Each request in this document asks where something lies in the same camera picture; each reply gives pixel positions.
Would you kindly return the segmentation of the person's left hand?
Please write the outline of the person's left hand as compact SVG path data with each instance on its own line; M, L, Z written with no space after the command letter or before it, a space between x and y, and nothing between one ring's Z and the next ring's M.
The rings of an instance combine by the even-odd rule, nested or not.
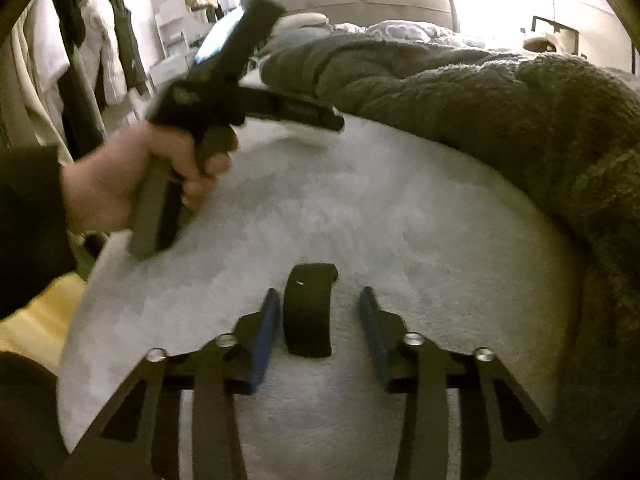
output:
M192 136L184 131L138 122L61 170L61 190L70 232L118 232L130 227L138 188L154 157L170 161L182 179L181 200L197 210L213 192L217 178L231 168L230 148L196 163Z

